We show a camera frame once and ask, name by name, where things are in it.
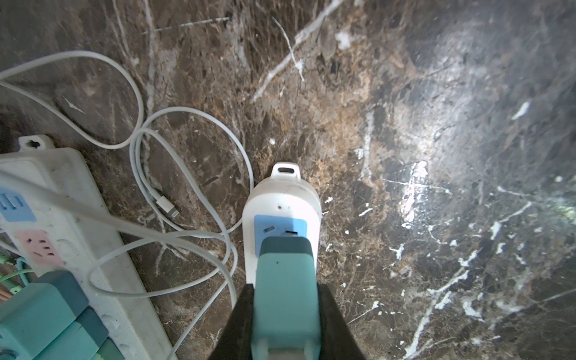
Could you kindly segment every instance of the marble floor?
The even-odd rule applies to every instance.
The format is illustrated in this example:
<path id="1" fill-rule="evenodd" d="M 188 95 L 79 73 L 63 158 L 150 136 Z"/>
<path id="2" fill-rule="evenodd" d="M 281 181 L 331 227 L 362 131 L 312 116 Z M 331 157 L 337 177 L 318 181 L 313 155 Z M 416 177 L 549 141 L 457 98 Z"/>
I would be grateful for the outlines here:
<path id="1" fill-rule="evenodd" d="M 575 33 L 568 0 L 3 0 L 0 67 L 100 52 L 134 77 L 148 114 L 185 105 L 223 121 L 257 181 L 297 162 L 323 203 L 318 280 L 367 359 L 574 359 Z M 106 142 L 135 122 L 130 88 L 96 61 L 11 81 Z M 161 229 L 127 149 L 95 147 L 0 93 L 1 151 L 29 134 L 76 148 L 112 214 Z M 248 178 L 224 132 L 183 114 L 154 128 L 236 222 Z M 215 230 L 167 153 L 150 140 L 143 157 L 177 221 Z M 233 241 L 241 249 L 241 232 Z M 209 268 L 159 245 L 131 257 L 150 290 Z M 241 270 L 234 278 L 243 284 Z M 220 283 L 153 299 L 172 342 Z M 227 296 L 180 359 L 207 358 Z"/>

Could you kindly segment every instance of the mounting hole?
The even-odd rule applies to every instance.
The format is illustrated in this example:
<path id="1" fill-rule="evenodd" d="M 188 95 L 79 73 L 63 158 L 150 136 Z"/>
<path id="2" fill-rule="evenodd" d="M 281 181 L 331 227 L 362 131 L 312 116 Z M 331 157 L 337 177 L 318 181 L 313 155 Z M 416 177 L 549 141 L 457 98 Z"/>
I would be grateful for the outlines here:
<path id="1" fill-rule="evenodd" d="M 42 146 L 42 144 L 40 144 L 38 141 L 29 140 L 26 143 L 26 146 L 30 147 L 31 149 L 38 149 L 40 146 Z"/>
<path id="2" fill-rule="evenodd" d="M 287 174 L 293 174 L 293 173 L 294 173 L 294 169 L 292 169 L 292 168 L 278 168 L 278 172 L 283 172 L 283 173 L 287 173 Z"/>

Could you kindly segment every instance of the white cable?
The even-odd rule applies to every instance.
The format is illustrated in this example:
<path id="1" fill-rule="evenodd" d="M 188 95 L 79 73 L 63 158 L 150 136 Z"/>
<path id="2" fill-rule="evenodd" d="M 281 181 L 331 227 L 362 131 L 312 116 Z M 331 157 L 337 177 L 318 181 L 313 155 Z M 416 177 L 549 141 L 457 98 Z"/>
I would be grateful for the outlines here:
<path id="1" fill-rule="evenodd" d="M 122 73 L 122 75 L 126 78 L 128 83 L 132 87 L 134 94 L 136 95 L 137 103 L 138 103 L 137 122 L 136 122 L 136 125 L 134 127 L 134 130 L 132 131 L 132 134 L 126 140 L 124 140 L 121 143 L 118 143 L 115 145 L 108 145 L 108 144 L 104 144 L 102 142 L 95 140 L 90 135 L 88 135 L 84 130 L 82 130 L 78 125 L 76 125 L 74 122 L 72 122 L 72 120 L 67 118 L 64 114 L 62 114 L 60 111 L 58 111 L 57 109 L 55 109 L 54 107 L 49 105 L 47 102 L 43 101 L 42 99 L 36 97 L 35 95 L 33 95 L 31 93 L 19 88 L 18 86 L 14 86 L 12 84 L 9 84 L 9 83 L 2 81 L 8 77 L 13 76 L 13 75 L 22 73 L 22 72 L 30 70 L 30 69 L 34 69 L 35 67 L 39 67 L 39 66 L 42 66 L 42 65 L 54 62 L 54 61 L 68 59 L 68 58 L 80 58 L 80 57 L 99 59 L 99 60 L 102 60 L 102 61 L 112 65 L 115 69 L 117 69 L 118 71 L 120 71 Z M 55 205 L 57 205 L 63 209 L 71 211 L 73 213 L 80 214 L 80 215 L 83 215 L 87 218 L 93 219 L 95 221 L 100 221 L 100 222 L 105 223 L 107 225 L 113 226 L 115 229 L 117 229 L 121 232 L 142 237 L 142 239 L 134 241 L 130 244 L 124 245 L 124 246 L 120 247 L 119 249 L 116 249 L 116 250 L 110 252 L 109 254 L 103 256 L 98 261 L 96 261 L 94 266 L 90 269 L 90 271 L 86 275 L 87 284 L 94 292 L 99 293 L 99 294 L 103 294 L 103 295 L 115 296 L 115 297 L 124 297 L 124 298 L 126 298 L 126 297 L 128 297 L 128 298 L 153 297 L 153 296 L 165 295 L 165 294 L 173 293 L 175 291 L 186 289 L 188 287 L 197 285 L 203 281 L 208 280 L 209 278 L 211 278 L 212 276 L 214 276 L 218 272 L 223 273 L 223 275 L 226 279 L 226 282 L 223 283 L 219 287 L 219 289 L 212 295 L 212 297 L 203 306 L 203 308 L 196 315 L 194 320 L 190 323 L 188 328 L 184 331 L 184 333 L 178 339 L 178 341 L 174 345 L 172 351 L 170 352 L 170 355 L 168 356 L 167 360 L 170 360 L 170 358 L 176 353 L 176 350 L 180 347 L 180 345 L 182 344 L 182 342 L 184 341 L 186 336 L 189 334 L 190 330 L 192 330 L 192 328 L 194 327 L 196 322 L 198 322 L 198 320 L 202 317 L 204 312 L 206 312 L 208 307 L 214 302 L 214 300 L 218 297 L 218 295 L 222 292 L 222 290 L 224 289 L 224 287 L 226 285 L 228 285 L 228 287 L 229 287 L 230 297 L 231 297 L 230 300 L 232 303 L 232 307 L 234 307 L 234 304 L 236 302 L 236 290 L 235 290 L 234 284 L 232 282 L 232 275 L 234 274 L 234 272 L 236 270 L 237 263 L 238 263 L 238 253 L 237 253 L 236 247 L 230 241 L 229 233 L 236 230 L 241 225 L 242 222 L 240 219 L 230 229 L 226 229 L 224 222 L 222 221 L 222 219 L 220 218 L 220 216 L 218 215 L 216 210 L 213 208 L 213 206 L 210 204 L 208 199 L 204 196 L 204 194 L 200 190 L 200 188 L 199 188 L 196 180 L 194 179 L 192 173 L 186 167 L 184 160 L 182 160 L 182 158 L 180 158 L 180 156 L 178 156 L 178 154 L 174 151 L 174 149 L 170 146 L 170 144 L 168 144 L 168 142 L 162 136 L 160 136 L 157 132 L 150 129 L 151 124 L 158 117 L 160 117 L 162 115 L 166 115 L 166 114 L 171 113 L 171 112 L 188 112 L 188 113 L 202 116 L 205 119 L 207 119 L 208 121 L 211 121 L 216 126 L 223 129 L 224 132 L 226 132 L 228 134 L 228 136 L 230 136 L 232 141 L 238 147 L 240 153 L 242 154 L 244 162 L 246 164 L 247 170 L 248 170 L 249 186 L 250 186 L 250 191 L 252 191 L 254 189 L 254 175 L 252 173 L 252 167 L 250 164 L 250 160 L 248 159 L 248 155 L 247 155 L 246 151 L 244 150 L 244 147 L 242 146 L 242 144 L 240 143 L 238 138 L 234 135 L 234 133 L 231 132 L 230 129 L 228 129 L 222 122 L 220 122 L 215 117 L 213 117 L 213 116 L 211 116 L 211 115 L 209 115 L 203 111 L 194 109 L 194 108 L 189 108 L 189 107 L 165 108 L 165 109 L 157 111 L 154 114 L 152 114 L 151 116 L 149 116 L 148 119 L 146 119 L 146 121 L 143 123 L 142 120 L 144 118 L 144 106 L 143 106 L 142 96 L 141 96 L 141 94 L 138 90 L 138 87 L 137 87 L 136 83 L 134 82 L 134 80 L 130 77 L 129 73 L 126 72 L 125 69 L 121 67 L 121 65 L 116 63 L 114 60 L 112 60 L 112 59 L 110 59 L 104 55 L 95 53 L 95 52 L 91 52 L 91 51 L 61 52 L 58 54 L 53 54 L 53 55 L 45 56 L 45 57 L 40 58 L 40 59 L 33 60 L 31 62 L 16 66 L 12 69 L 2 71 L 2 72 L 0 72 L 0 86 L 3 86 L 5 88 L 8 88 L 8 89 L 13 90 L 15 92 L 18 92 L 19 94 L 24 95 L 24 96 L 28 97 L 29 99 L 34 100 L 38 104 L 42 105 L 43 107 L 47 108 L 49 111 L 51 111 L 56 116 L 58 116 L 60 119 L 62 119 L 64 122 L 66 122 L 70 127 L 75 129 L 76 132 L 78 132 L 82 137 L 84 137 L 85 139 L 87 139 L 91 143 L 95 144 L 96 146 L 103 147 L 105 149 L 120 149 L 120 148 L 125 147 L 126 145 L 130 144 L 130 148 L 129 148 L 130 165 L 132 167 L 132 172 L 134 174 L 137 185 L 142 192 L 142 195 L 144 196 L 144 198 L 146 199 L 146 201 L 148 202 L 150 207 L 157 214 L 160 221 L 166 222 L 168 225 L 170 225 L 171 227 L 173 227 L 174 229 L 177 230 L 176 232 L 173 232 L 173 233 L 161 234 L 161 233 L 155 232 L 153 230 L 149 230 L 149 229 L 143 228 L 141 226 L 134 225 L 134 224 L 129 223 L 127 221 L 114 218 L 108 214 L 100 213 L 97 210 L 91 209 L 90 207 L 87 207 L 87 206 L 82 205 L 80 203 L 76 203 L 73 200 L 70 200 L 68 198 L 64 198 L 64 197 L 62 197 L 56 193 L 53 193 L 51 191 L 48 191 L 48 190 L 43 189 L 41 187 L 38 187 L 37 185 L 29 183 L 25 180 L 16 180 L 16 179 L 18 179 L 17 177 L 14 177 L 12 175 L 0 172 L 0 179 L 3 179 L 5 182 L 8 182 L 8 186 L 12 185 L 13 188 L 15 188 L 15 189 L 24 190 L 25 192 L 28 191 L 33 196 L 36 196 L 40 199 L 44 199 L 45 201 L 47 201 L 49 203 L 55 204 Z M 182 227 L 175 224 L 170 219 L 168 219 L 166 216 L 164 216 L 162 211 L 160 211 L 158 209 L 158 207 L 156 206 L 155 200 L 156 201 L 160 200 L 162 198 L 162 196 L 158 193 L 158 191 L 156 189 L 154 189 L 152 187 L 152 185 L 150 184 L 150 182 L 146 178 L 146 175 L 144 174 L 144 171 L 142 169 L 140 150 L 141 150 L 141 144 L 142 144 L 142 136 L 144 134 L 149 134 L 152 137 L 154 137 L 167 150 L 167 152 L 173 158 L 174 162 L 178 165 L 180 170 L 184 173 L 184 177 L 189 182 L 194 193 L 200 199 L 200 202 L 202 202 L 202 204 L 208 210 L 210 215 L 216 221 L 216 223 L 217 223 L 217 225 L 221 231 L 220 234 L 211 233 L 211 232 L 203 232 L 203 231 L 199 231 L 199 230 L 184 230 Z M 161 202 L 161 204 L 163 204 L 162 208 L 164 210 L 166 210 L 165 209 L 166 208 L 166 202 L 167 202 L 167 199 L 165 199 L 165 198 Z M 199 246 L 197 246 L 191 242 L 179 239 L 179 237 L 183 237 L 183 236 L 193 236 L 193 237 L 197 237 L 197 238 L 216 238 L 218 240 L 223 241 L 226 244 L 226 253 L 225 253 L 224 259 L 222 261 L 220 261 L 216 257 L 214 257 L 210 252 L 207 252 L 205 249 L 202 249 L 201 247 L 199 247 Z M 155 241 L 159 241 L 163 244 L 170 244 L 170 245 L 173 245 L 173 246 L 178 247 L 178 248 L 184 248 L 184 249 L 190 250 L 190 251 L 202 256 L 203 258 L 207 259 L 208 261 L 212 262 L 216 266 L 216 269 L 212 270 L 212 272 L 210 272 L 209 274 L 207 274 L 207 275 L 205 275 L 205 276 L 203 276 L 197 280 L 194 280 L 192 282 L 189 282 L 189 283 L 186 283 L 186 284 L 183 284 L 180 286 L 176 286 L 176 287 L 173 287 L 170 289 L 152 291 L 149 293 L 140 293 L 140 294 L 118 293 L 115 291 L 104 290 L 104 289 L 100 289 L 100 288 L 96 287 L 91 282 L 91 280 L 90 280 L 91 274 L 95 270 L 97 270 L 100 266 L 102 266 L 105 262 L 107 262 L 107 261 L 111 260 L 112 258 L 114 258 L 114 257 L 116 257 L 122 253 L 125 253 L 131 249 L 134 249 L 136 247 L 140 247 L 140 246 L 143 246 L 146 244 L 150 244 L 151 242 L 155 242 Z M 233 258 L 232 268 L 230 270 L 230 273 L 228 273 L 228 271 L 225 267 L 225 264 L 230 257 L 230 251 L 232 251 L 234 258 Z"/>
<path id="2" fill-rule="evenodd" d="M 160 142 L 160 144 L 168 151 L 170 156 L 174 159 L 174 161 L 176 162 L 178 167 L 183 172 L 189 173 L 188 169 L 186 168 L 186 165 L 184 164 L 184 161 L 170 147 L 170 145 L 166 142 L 166 140 L 164 140 L 164 138 L 162 138 L 160 135 L 158 135 L 157 132 L 149 130 L 149 128 L 152 125 L 152 123 L 154 122 L 154 120 L 156 120 L 157 118 L 159 118 L 162 115 L 166 115 L 166 114 L 171 113 L 171 112 L 193 113 L 193 114 L 204 117 L 208 121 L 214 123 L 219 128 L 223 129 L 224 132 L 226 132 L 228 134 L 228 136 L 232 139 L 232 141 L 236 144 L 240 153 L 242 154 L 242 158 L 244 159 L 244 163 L 246 164 L 246 168 L 248 170 L 248 180 L 249 180 L 249 185 L 250 185 L 250 191 L 252 191 L 254 189 L 254 175 L 252 173 L 252 165 L 250 164 L 250 160 L 248 158 L 248 155 L 247 155 L 246 151 L 244 150 L 244 147 L 242 146 L 242 144 L 238 140 L 238 138 L 234 135 L 233 132 L 230 131 L 229 128 L 226 127 L 226 125 L 224 125 L 222 122 L 220 122 L 215 117 L 213 117 L 213 116 L 211 116 L 211 115 L 209 115 L 203 111 L 200 111 L 198 109 L 189 108 L 189 107 L 182 107 L 182 106 L 165 108 L 165 109 L 162 109 L 162 110 L 157 111 L 157 112 L 153 113 L 152 115 L 150 115 L 148 117 L 148 119 L 146 119 L 144 124 L 142 125 L 142 128 L 140 130 L 137 130 L 134 132 L 134 137 L 132 138 L 132 141 L 130 143 L 130 164 L 132 166 L 132 172 L 134 174 L 134 178 L 136 179 L 136 183 L 137 183 L 140 191 L 144 195 L 144 197 L 145 197 L 146 201 L 148 202 L 148 204 L 150 205 L 150 207 L 152 209 L 154 209 L 156 214 L 164 222 L 166 222 L 168 225 L 170 225 L 174 229 L 176 229 L 178 231 L 182 231 L 182 230 L 184 230 L 182 227 L 180 227 L 179 225 L 172 222 L 170 219 L 168 219 L 168 217 L 164 216 L 163 213 L 160 212 L 160 210 L 156 206 L 155 200 L 158 199 L 160 197 L 160 195 L 157 192 L 155 194 L 155 189 L 152 187 L 152 185 L 150 184 L 150 182 L 146 178 L 146 175 L 144 174 L 144 170 L 142 169 L 142 162 L 140 161 L 140 149 L 141 149 L 141 144 L 142 144 L 142 136 L 144 133 L 148 133 L 148 134 L 152 135 L 153 137 L 155 137 Z M 196 185 L 196 181 L 194 180 L 194 177 L 192 176 L 192 174 L 189 174 L 188 176 L 186 176 L 186 179 L 188 180 L 188 182 L 192 186 L 192 189 L 194 189 L 194 193 L 196 193 L 198 198 L 200 198 L 200 201 L 202 202 L 202 204 L 206 208 L 208 208 L 208 205 L 210 203 L 208 202 L 208 199 L 206 199 L 203 195 L 202 195 L 202 197 L 200 197 L 199 194 L 201 194 L 201 190 L 198 187 L 198 185 Z M 215 212 L 214 212 L 214 214 L 211 211 L 209 211 L 209 212 L 216 219 L 216 217 L 214 216 Z M 236 222 L 236 224 L 234 224 L 230 229 L 228 229 L 228 232 L 231 233 L 232 231 L 236 230 L 241 224 L 242 224 L 242 219 L 238 220 L 238 222 Z"/>
<path id="3" fill-rule="evenodd" d="M 98 60 L 101 60 L 105 63 L 112 65 L 114 67 L 114 69 L 118 70 L 122 74 L 122 76 L 128 81 L 128 83 L 132 87 L 132 90 L 134 91 L 134 95 L 136 95 L 136 101 L 138 103 L 138 117 L 136 120 L 136 125 L 134 126 L 134 131 L 137 130 L 138 128 L 140 128 L 140 126 L 142 125 L 142 122 L 144 120 L 144 102 L 142 101 L 142 95 L 140 94 L 140 91 L 138 90 L 138 86 L 136 85 L 136 82 L 134 82 L 134 79 L 132 79 L 130 74 L 123 67 L 121 67 L 120 64 L 118 64 L 117 62 L 115 62 L 114 60 L 112 60 L 111 58 L 109 58 L 107 56 L 98 54 L 97 52 L 65 51 L 65 52 L 59 52 L 59 53 L 53 54 L 53 55 L 44 56 L 43 58 L 24 63 L 22 65 L 18 65 L 16 67 L 11 68 L 11 69 L 4 70 L 4 71 L 0 72 L 0 86 L 3 86 L 3 87 L 8 88 L 10 90 L 13 90 L 19 94 L 22 94 L 22 95 L 34 100 L 35 102 L 39 103 L 43 107 L 50 110 L 54 115 L 56 115 L 57 117 L 62 119 L 66 124 L 68 124 L 74 130 L 76 130 L 76 132 L 79 133 L 80 136 L 82 136 L 83 138 L 85 138 L 86 140 L 88 140 L 89 142 L 91 142 L 92 144 L 94 144 L 96 146 L 103 147 L 105 149 L 121 149 L 121 148 L 125 147 L 126 145 L 128 145 L 130 143 L 131 138 L 134 136 L 134 132 L 132 132 L 132 134 L 126 140 L 124 140 L 121 143 L 113 144 L 113 145 L 104 144 L 104 143 L 94 139 L 90 135 L 88 135 L 84 130 L 82 130 L 72 120 L 67 118 L 63 113 L 61 113 L 60 111 L 55 109 L 53 106 L 51 106 L 48 103 L 46 103 L 45 101 L 43 101 L 42 99 L 30 94 L 26 90 L 20 89 L 18 86 L 14 86 L 12 84 L 8 84 L 8 83 L 2 81 L 4 79 L 9 78 L 11 76 L 14 76 L 16 74 L 23 73 L 25 71 L 34 69 L 35 67 L 39 67 L 39 66 L 46 65 L 46 64 L 49 64 L 49 63 L 52 63 L 55 61 L 70 59 L 70 58 L 98 59 Z"/>

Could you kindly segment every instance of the electrical outlet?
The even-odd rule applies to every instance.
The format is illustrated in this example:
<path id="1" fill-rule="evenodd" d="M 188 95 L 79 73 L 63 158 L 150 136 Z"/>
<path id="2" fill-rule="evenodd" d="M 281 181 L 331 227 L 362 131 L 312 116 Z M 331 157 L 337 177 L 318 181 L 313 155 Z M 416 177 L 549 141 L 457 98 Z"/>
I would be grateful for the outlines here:
<path id="1" fill-rule="evenodd" d="M 24 197 L 2 187 L 0 187 L 0 214 L 9 222 L 36 221 L 36 216 Z"/>
<path id="2" fill-rule="evenodd" d="M 56 248 L 48 239 L 48 234 L 42 230 L 22 230 L 14 233 L 28 251 L 26 258 L 45 265 L 64 265 L 64 261 L 56 252 Z"/>
<path id="3" fill-rule="evenodd" d="M 256 257 L 260 256 L 260 246 L 265 238 L 270 236 L 294 235 L 306 237 L 308 224 L 302 219 L 280 216 L 254 216 L 254 235 L 256 241 Z"/>

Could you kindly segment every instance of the white power strip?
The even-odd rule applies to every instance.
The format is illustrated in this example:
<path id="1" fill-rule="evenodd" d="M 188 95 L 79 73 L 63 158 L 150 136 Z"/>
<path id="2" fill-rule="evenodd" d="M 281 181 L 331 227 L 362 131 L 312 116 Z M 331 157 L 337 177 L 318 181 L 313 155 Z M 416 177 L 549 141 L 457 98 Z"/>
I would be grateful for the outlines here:
<path id="1" fill-rule="evenodd" d="M 54 149 L 44 135 L 21 137 L 18 141 L 20 152 L 0 155 L 0 170 L 108 212 L 80 152 Z M 126 360 L 159 360 L 168 356 L 170 341 L 148 298 L 97 295 L 84 283 L 86 272 L 97 259 L 123 245 L 115 229 L 7 191 L 2 184 L 0 213 L 0 227 L 38 276 L 61 269 L 74 274 Z M 94 272 L 92 281 L 106 290 L 145 292 L 127 254 L 104 264 Z"/>

